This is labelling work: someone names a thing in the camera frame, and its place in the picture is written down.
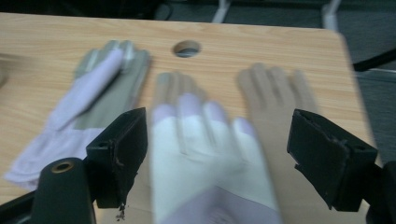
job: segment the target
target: white glove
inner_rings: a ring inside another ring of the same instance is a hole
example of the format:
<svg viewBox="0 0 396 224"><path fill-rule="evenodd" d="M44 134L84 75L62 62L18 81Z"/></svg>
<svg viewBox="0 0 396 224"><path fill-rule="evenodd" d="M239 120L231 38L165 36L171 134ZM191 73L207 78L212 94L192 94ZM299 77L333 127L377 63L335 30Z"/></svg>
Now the white glove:
<svg viewBox="0 0 396 224"><path fill-rule="evenodd" d="M5 179L34 190L41 170L49 163L67 157L85 158L85 147L106 125L103 122L95 127L84 124L83 128L76 128L75 125L84 121L82 115L92 115L95 104L106 97L109 89L118 85L119 79L134 75L120 73L121 66L131 63L133 58L134 49L130 42L120 45L117 41L110 41L104 49L90 51L79 66L71 89L50 113L43 132L14 161ZM109 114L118 115L127 109L116 108ZM111 122L113 117L107 116L106 119Z"/></svg>
<svg viewBox="0 0 396 224"><path fill-rule="evenodd" d="M245 119L228 124L190 77L161 74L152 111L155 223L281 223L266 162Z"/></svg>

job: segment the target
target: gray carpet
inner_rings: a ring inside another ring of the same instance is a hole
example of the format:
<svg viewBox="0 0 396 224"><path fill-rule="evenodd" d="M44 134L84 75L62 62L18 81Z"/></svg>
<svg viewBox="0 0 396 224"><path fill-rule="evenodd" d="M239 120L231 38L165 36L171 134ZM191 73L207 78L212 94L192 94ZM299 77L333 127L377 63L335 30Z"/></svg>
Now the gray carpet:
<svg viewBox="0 0 396 224"><path fill-rule="evenodd" d="M169 4L173 13L169 21L211 22L215 15L216 2L173 1ZM166 18L169 8L161 6L156 20ZM345 36L353 63L369 59L377 54L396 48L396 13L388 8L345 9L338 12L340 33ZM262 5L231 5L226 23L254 24L320 28L321 17L318 7L263 7ZM381 68L396 70L396 62ZM380 79L360 74L363 102L368 112L376 145L383 162L396 160L396 81L387 75Z"/></svg>

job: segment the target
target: glove finger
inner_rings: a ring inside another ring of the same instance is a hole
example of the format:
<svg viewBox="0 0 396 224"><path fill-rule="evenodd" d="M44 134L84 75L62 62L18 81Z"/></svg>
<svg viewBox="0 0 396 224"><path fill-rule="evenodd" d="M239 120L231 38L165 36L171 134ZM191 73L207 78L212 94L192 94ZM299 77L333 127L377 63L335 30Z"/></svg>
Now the glove finger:
<svg viewBox="0 0 396 224"><path fill-rule="evenodd" d="M292 111L295 107L294 96L285 72L279 67L272 67L268 74L268 77L272 79L278 104Z"/></svg>
<svg viewBox="0 0 396 224"><path fill-rule="evenodd" d="M263 101L260 97L261 95L257 92L250 71L247 69L242 70L237 77L237 81L242 93L245 95L248 107L251 110L262 110Z"/></svg>
<svg viewBox="0 0 396 224"><path fill-rule="evenodd" d="M168 101L169 91L172 87L171 74L162 73L157 77L154 99L153 99L153 109L151 112L152 125L156 125L164 119L177 117L177 110L174 105L171 105Z"/></svg>
<svg viewBox="0 0 396 224"><path fill-rule="evenodd" d="M255 63L250 69L251 78L260 95L263 107L268 110L278 105L278 94L271 80L271 74L262 63Z"/></svg>
<svg viewBox="0 0 396 224"><path fill-rule="evenodd" d="M119 49L122 49L122 51L124 52L121 71L123 73L129 74L131 72L131 69L133 68L132 60L134 59L135 53L134 43L129 40L125 40L120 43Z"/></svg>
<svg viewBox="0 0 396 224"><path fill-rule="evenodd" d="M233 147L233 134L224 108L217 102L209 101L204 104L204 113L208 133L217 153L224 156L240 157L240 154L237 154Z"/></svg>
<svg viewBox="0 0 396 224"><path fill-rule="evenodd" d="M302 71L295 71L290 79L290 84L293 87L296 99L296 107L318 113L318 105L315 100L314 93L309 87L304 73Z"/></svg>
<svg viewBox="0 0 396 224"><path fill-rule="evenodd" d="M171 74L171 85L169 92L166 96L167 101L170 105L177 105L178 97L182 93L181 89L181 74L180 73L172 73Z"/></svg>
<svg viewBox="0 0 396 224"><path fill-rule="evenodd" d="M201 100L192 93L178 99L179 129L183 141L182 153L194 156L213 156Z"/></svg>
<svg viewBox="0 0 396 224"><path fill-rule="evenodd" d="M114 49L118 49L120 46L120 42L117 40L110 40L108 41L100 50L98 53L98 56L96 58L96 61L94 62L93 68L95 68L97 65L99 65L103 60L107 58L107 55L109 52L111 52Z"/></svg>
<svg viewBox="0 0 396 224"><path fill-rule="evenodd" d="M81 60L81 62L76 68L75 79L78 79L79 77L82 77L83 75L91 72L93 66L97 61L98 55L99 55L98 49L92 49L88 51L88 53L84 56L84 58Z"/></svg>
<svg viewBox="0 0 396 224"><path fill-rule="evenodd" d="M143 88L143 83L146 80L146 76L149 70L149 52L146 50L139 50L136 53L136 57L134 58L133 62L133 71L132 73L135 74L135 81L131 88L130 93L130 100L129 105L126 107L126 110L133 109L134 106L137 104L140 92Z"/></svg>

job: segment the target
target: beige glove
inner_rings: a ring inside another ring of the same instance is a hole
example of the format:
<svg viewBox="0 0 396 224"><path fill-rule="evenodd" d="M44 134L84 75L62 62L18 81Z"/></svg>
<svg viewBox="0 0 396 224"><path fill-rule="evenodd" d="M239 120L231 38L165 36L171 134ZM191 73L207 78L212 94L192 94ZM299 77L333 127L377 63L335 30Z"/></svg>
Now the beige glove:
<svg viewBox="0 0 396 224"><path fill-rule="evenodd" d="M266 69L257 63L241 71L237 81L247 99L249 117L262 142L284 222L364 223L364 211L345 213L329 210L309 181L294 169L295 161L287 152L294 108L318 113L304 74L296 71L288 77L278 67Z"/></svg>

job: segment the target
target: wood grain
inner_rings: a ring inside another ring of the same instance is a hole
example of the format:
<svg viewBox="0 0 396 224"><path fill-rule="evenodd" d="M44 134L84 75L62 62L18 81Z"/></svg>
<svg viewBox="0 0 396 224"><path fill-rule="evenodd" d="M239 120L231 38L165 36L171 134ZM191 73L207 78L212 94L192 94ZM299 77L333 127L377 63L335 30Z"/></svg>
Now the wood grain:
<svg viewBox="0 0 396 224"><path fill-rule="evenodd" d="M70 87L73 70L89 49L129 39L152 57L139 106L150 106L155 77L191 75L229 115L246 116L236 74L254 63L305 72L322 114L373 144L361 94L350 71L344 38L327 30L171 21L82 19L0 13L0 53L13 55L0 89L0 171L3 175L41 132ZM178 58L175 44L195 40L202 51ZM25 191L0 180L0 203Z"/></svg>

